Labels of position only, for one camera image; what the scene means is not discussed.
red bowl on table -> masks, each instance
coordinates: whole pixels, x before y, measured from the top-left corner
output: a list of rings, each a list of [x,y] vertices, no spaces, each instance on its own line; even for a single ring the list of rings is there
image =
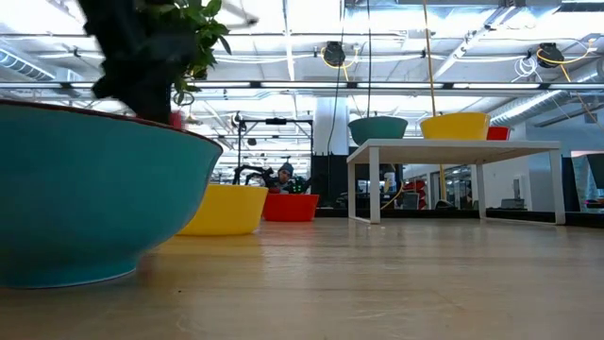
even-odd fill
[[[487,141],[507,141],[510,139],[509,127],[489,127]]]
[[[319,195],[269,194],[262,216],[271,222],[310,222],[319,202]]]

